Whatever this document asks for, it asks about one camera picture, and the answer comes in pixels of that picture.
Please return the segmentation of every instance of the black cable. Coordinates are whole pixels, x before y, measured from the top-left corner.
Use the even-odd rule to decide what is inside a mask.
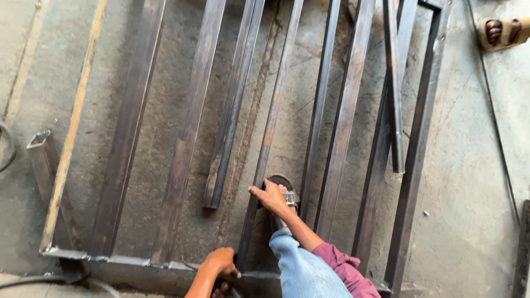
[[[25,285],[25,284],[34,284],[34,283],[64,283],[65,277],[61,275],[43,275],[43,276],[29,276],[21,277],[15,281],[5,282],[0,284],[0,289]]]
[[[21,277],[15,281],[5,282],[0,284],[0,290],[7,287],[12,286],[18,286],[18,285],[25,285],[25,284],[34,284],[34,283],[64,283],[65,277],[62,275],[41,275],[41,276],[29,276],[29,277]],[[86,280],[87,283],[98,286],[105,291],[107,291],[109,294],[112,295],[114,298],[121,298],[120,293],[116,291],[113,287],[111,287],[109,284],[104,283],[102,281],[99,281],[94,278],[88,278]]]
[[[469,11],[470,11],[471,21],[473,22],[473,27],[475,28],[475,34],[476,36],[479,36],[479,29],[476,27],[476,24],[475,24],[475,17],[473,15],[473,7],[471,6],[471,1],[470,0],[466,0],[466,1],[469,7]],[[504,171],[505,171],[506,180],[508,180],[508,188],[510,189],[511,203],[514,207],[515,218],[517,219],[517,224],[521,226],[521,219],[519,218],[519,211],[517,211],[517,204],[515,203],[514,189],[511,186],[510,173],[508,172],[508,163],[506,162],[506,157],[504,155],[504,149],[502,147],[502,141],[500,139],[499,125],[497,123],[497,116],[495,115],[495,106],[493,105],[493,98],[491,96],[490,82],[488,80],[488,72],[486,71],[486,64],[484,63],[484,55],[482,54],[482,50],[480,48],[479,48],[479,55],[480,55],[480,62],[482,63],[482,70],[484,71],[484,78],[486,80],[486,88],[488,89],[488,98],[489,98],[490,105],[491,105],[491,112],[493,114],[493,125],[495,126],[495,134],[497,136],[497,142],[499,143],[500,155],[502,157],[502,167],[504,168]]]
[[[11,156],[9,157],[9,160],[7,161],[7,163],[2,165],[2,166],[0,166],[0,173],[2,173],[15,160],[16,152],[18,151],[19,145],[16,142],[16,139],[14,138],[13,133],[1,121],[0,121],[0,131],[2,132],[2,134],[6,134],[7,135],[7,138],[9,138],[9,141],[11,142],[11,148],[13,149],[13,152],[11,153]]]

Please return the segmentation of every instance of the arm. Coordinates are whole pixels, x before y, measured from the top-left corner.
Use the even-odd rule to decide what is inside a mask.
[[[380,298],[370,280],[356,269],[359,259],[341,253],[335,246],[325,243],[285,204],[278,186],[265,179],[265,190],[249,187],[250,193],[257,196],[261,204],[280,217],[290,229],[300,246],[321,257],[340,277],[348,291],[355,298]]]
[[[261,204],[272,213],[280,217],[293,237],[300,242],[300,246],[307,251],[313,251],[317,246],[324,243],[313,230],[311,230],[298,215],[285,204],[285,199],[280,192],[278,186],[265,179],[265,190],[261,190],[256,186],[249,187],[251,194],[258,197]]]
[[[232,248],[219,248],[210,253],[197,270],[197,275],[185,298],[210,297],[215,279],[219,274],[230,274],[240,278],[241,273],[235,268],[232,262],[233,257],[234,249]]]

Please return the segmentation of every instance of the person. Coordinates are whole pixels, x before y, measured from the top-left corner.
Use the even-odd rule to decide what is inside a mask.
[[[530,37],[530,17],[485,19],[479,25],[479,41],[485,51],[521,45]]]
[[[360,261],[324,242],[296,214],[296,204],[287,205],[284,194],[292,186],[282,176],[264,180],[265,190],[249,186],[248,191],[271,213],[273,234],[269,247],[278,258],[282,296],[285,298],[380,298],[370,280],[356,269]],[[185,298],[209,297],[218,274],[241,277],[232,262],[234,250],[220,248],[209,254]],[[225,298],[231,285],[216,289],[212,298]]]

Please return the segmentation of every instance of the sandal strap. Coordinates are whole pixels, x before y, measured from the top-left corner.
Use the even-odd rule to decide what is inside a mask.
[[[283,195],[284,195],[285,203],[287,205],[298,206],[298,203],[300,202],[300,197],[296,194],[296,191],[294,189],[286,192]]]
[[[517,20],[521,23],[521,32],[515,39],[515,43],[525,43],[530,37],[530,17],[518,17]]]
[[[510,44],[510,34],[511,34],[511,29],[513,27],[514,21],[513,19],[504,19],[504,20],[501,20],[501,23],[502,23],[502,29],[500,33],[499,42],[497,43],[497,45],[506,46]]]

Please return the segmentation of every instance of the sandal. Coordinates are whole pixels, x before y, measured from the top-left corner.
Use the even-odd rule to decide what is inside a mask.
[[[499,39],[495,44],[491,44],[488,41],[488,33],[486,29],[486,24],[490,21],[494,21],[496,19],[485,19],[480,24],[478,31],[479,31],[479,41],[482,45],[482,48],[484,48],[485,51],[495,51],[500,49],[506,49],[511,48],[514,46],[521,45],[526,42],[528,37],[530,37],[530,17],[523,17],[520,19],[504,19],[499,20],[502,24],[501,26],[501,34],[499,36]],[[516,34],[515,38],[513,38],[512,41],[510,41],[510,35],[512,28],[514,26],[514,23],[519,22],[521,24],[521,30]]]

